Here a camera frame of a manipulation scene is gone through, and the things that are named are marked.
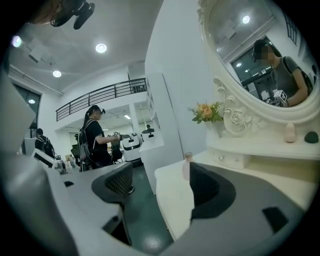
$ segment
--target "small pink bottle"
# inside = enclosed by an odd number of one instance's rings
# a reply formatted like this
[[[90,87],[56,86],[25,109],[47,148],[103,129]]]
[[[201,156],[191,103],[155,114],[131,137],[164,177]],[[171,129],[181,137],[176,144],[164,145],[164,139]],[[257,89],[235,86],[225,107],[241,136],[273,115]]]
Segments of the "small pink bottle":
[[[194,162],[191,152],[184,154],[185,161],[182,164],[182,176],[186,181],[190,180],[190,162]]]

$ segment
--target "green stone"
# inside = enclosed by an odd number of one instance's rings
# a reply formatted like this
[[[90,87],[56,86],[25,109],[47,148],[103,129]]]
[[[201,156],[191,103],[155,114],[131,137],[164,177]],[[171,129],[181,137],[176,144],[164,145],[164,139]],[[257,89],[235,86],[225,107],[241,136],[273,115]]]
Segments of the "green stone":
[[[304,140],[308,143],[317,143],[319,142],[319,137],[315,131],[310,131],[306,134]]]

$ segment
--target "recessed light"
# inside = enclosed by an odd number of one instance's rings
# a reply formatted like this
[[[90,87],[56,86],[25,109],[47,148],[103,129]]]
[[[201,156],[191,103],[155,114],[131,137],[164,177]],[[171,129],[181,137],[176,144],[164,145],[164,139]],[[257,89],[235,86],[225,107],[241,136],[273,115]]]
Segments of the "recessed light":
[[[104,43],[98,43],[95,47],[95,50],[98,53],[103,54],[107,50],[107,46]]]
[[[55,70],[55,71],[53,71],[53,76],[55,78],[59,78],[59,77],[61,77],[61,72],[59,70]]]
[[[244,24],[248,24],[249,21],[250,21],[250,17],[249,17],[248,15],[244,16],[243,19],[242,19],[242,22],[243,22]]]
[[[11,43],[14,47],[19,47],[21,45],[21,42],[22,42],[22,40],[21,40],[20,36],[18,36],[18,35],[15,35],[11,41]]]

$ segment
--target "white pillar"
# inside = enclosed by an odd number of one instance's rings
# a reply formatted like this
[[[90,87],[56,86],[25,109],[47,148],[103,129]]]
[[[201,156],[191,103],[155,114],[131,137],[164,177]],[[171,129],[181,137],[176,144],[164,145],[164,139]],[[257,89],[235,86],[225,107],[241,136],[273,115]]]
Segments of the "white pillar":
[[[147,122],[146,122],[145,114],[144,114],[144,111],[142,109],[142,105],[141,104],[140,104],[140,111],[141,111],[141,114],[142,114],[142,117],[143,117],[143,121],[144,121],[144,128],[147,129]]]
[[[135,104],[134,103],[130,103],[129,104],[129,108],[130,108],[130,117],[132,120],[132,124],[133,124],[133,131],[136,134],[140,134],[140,130],[139,130],[139,122],[138,122],[138,117],[137,117],[137,112],[136,112],[136,108],[135,108]]]

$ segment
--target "black t-shirt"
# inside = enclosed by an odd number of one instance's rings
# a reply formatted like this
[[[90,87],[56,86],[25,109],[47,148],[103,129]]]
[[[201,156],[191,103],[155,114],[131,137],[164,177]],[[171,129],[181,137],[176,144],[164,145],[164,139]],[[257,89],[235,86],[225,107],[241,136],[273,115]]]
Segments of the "black t-shirt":
[[[46,142],[46,140],[47,140],[47,137],[46,137],[46,136],[43,136],[43,135],[40,135],[38,138],[35,140],[34,146],[35,146],[36,149],[42,151],[42,148],[43,148],[43,146],[44,146],[44,144],[45,144],[45,142]]]
[[[92,160],[102,166],[108,166],[111,162],[111,156],[108,153],[108,145],[100,145],[98,142],[95,142],[98,135],[102,135],[102,137],[105,136],[100,124],[97,121],[91,122],[85,129],[85,134],[89,150],[93,150]]]

